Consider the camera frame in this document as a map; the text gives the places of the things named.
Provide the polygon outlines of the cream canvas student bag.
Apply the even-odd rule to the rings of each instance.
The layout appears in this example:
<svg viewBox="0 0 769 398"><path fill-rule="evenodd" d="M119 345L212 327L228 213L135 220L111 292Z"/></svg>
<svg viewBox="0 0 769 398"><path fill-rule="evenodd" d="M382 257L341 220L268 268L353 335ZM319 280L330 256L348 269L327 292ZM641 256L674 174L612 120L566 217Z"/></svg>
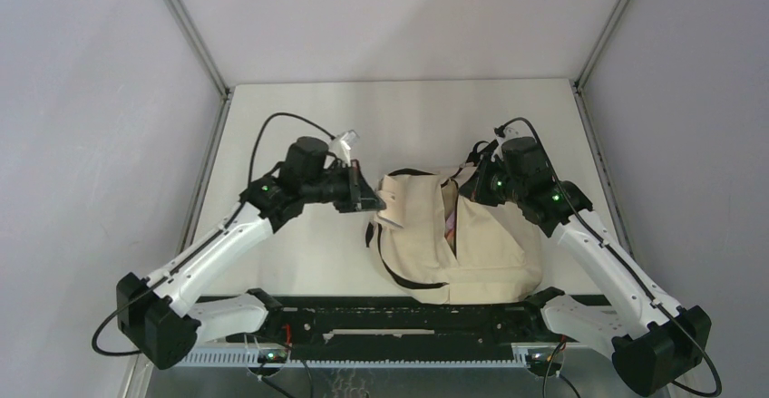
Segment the cream canvas student bag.
<svg viewBox="0 0 769 398"><path fill-rule="evenodd" d="M486 305L518 302L543 279L540 230L508 202L477 204L459 194L488 152L477 142L457 168L404 168L410 176L406 225L392 230L371 217L365 232L378 272L408 296L432 305ZM455 245L444 238L445 210L457 205Z"/></svg>

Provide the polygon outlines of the pink highlighter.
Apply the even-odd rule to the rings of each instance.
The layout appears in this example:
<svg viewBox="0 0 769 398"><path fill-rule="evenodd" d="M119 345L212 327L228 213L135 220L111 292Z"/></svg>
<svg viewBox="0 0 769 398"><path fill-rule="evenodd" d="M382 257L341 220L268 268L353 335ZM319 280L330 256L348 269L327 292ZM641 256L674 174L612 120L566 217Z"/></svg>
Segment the pink highlighter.
<svg viewBox="0 0 769 398"><path fill-rule="evenodd" d="M444 238L452 248L455 245L456 223L457 223L457 205L450 204L448 208L445 210Z"/></svg>

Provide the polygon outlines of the tan small wallet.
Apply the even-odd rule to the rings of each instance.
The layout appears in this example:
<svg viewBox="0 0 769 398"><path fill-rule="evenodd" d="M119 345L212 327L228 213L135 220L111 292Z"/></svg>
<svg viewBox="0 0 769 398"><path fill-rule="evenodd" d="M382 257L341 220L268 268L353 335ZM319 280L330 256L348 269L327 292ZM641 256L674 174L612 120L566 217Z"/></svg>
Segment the tan small wallet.
<svg viewBox="0 0 769 398"><path fill-rule="evenodd" d="M375 191L384 203L384 209L377 210L374 222L392 230L403 229L406 225L407 190L410 176L383 176Z"/></svg>

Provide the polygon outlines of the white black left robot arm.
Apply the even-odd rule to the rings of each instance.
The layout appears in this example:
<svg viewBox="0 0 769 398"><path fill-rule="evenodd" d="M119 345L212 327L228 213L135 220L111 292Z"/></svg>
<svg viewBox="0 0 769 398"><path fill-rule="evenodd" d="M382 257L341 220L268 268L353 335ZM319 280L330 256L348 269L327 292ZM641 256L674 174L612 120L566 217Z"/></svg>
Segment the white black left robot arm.
<svg viewBox="0 0 769 398"><path fill-rule="evenodd" d="M229 335L277 338L283 316L254 293L212 302L200 297L216 277L308 204L330 203L340 213L385 209L350 155L357 140L355 131L329 142L298 138L284 160L248 183L233 210L204 239L146 277L124 276L116 286L119 330L161 370L181 362L196 346Z"/></svg>

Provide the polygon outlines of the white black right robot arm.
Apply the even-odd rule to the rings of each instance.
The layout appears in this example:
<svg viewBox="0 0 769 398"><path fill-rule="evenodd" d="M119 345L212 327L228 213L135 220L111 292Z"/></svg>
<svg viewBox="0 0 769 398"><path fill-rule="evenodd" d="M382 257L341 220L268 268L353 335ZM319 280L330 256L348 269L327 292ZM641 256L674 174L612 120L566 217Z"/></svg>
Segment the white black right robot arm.
<svg viewBox="0 0 769 398"><path fill-rule="evenodd" d="M515 204L523 217L567 250L591 278L615 314L592 312L555 287L536 294L540 304L523 317L534 339L565 335L606 356L623 383L649 397L672 384L703 397L680 377L706 364L715 389L723 391L706 352L712 321L700 306L683 307L657 285L612 237L588 196L561 180L534 137L480 141L466 165L474 169L461 196L491 207Z"/></svg>

